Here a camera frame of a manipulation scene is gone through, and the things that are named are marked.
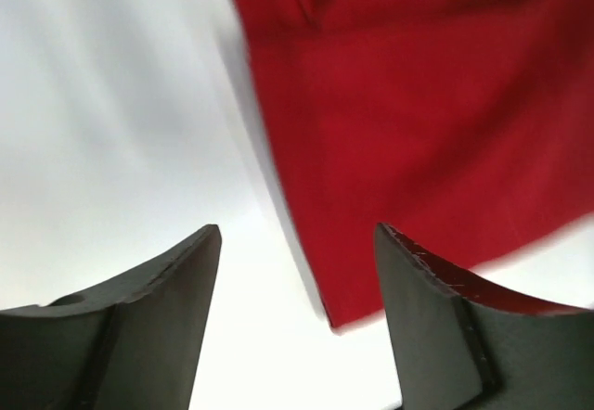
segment folded cloth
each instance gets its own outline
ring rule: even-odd
[[[377,222],[473,268],[594,210],[594,0],[236,3],[332,327],[382,307]]]

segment red cloth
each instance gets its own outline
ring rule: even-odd
[[[594,210],[594,0],[236,2],[333,327],[381,309],[379,221],[471,268]]]

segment white tabletop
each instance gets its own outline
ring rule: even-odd
[[[87,288],[217,223],[191,408],[389,407],[385,322],[329,330],[245,60],[230,0],[0,0],[0,308]],[[586,219],[484,273],[592,303],[593,229]]]

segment dark object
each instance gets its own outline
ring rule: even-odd
[[[218,267],[208,225],[47,307],[0,313],[0,409],[187,410]]]
[[[386,225],[376,258],[405,410],[594,409],[594,313],[500,287]]]

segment white table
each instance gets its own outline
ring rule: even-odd
[[[247,74],[230,0],[0,0],[0,308],[46,304],[218,223],[191,408],[389,407],[385,322],[329,330]],[[592,303],[593,229],[485,274]]]

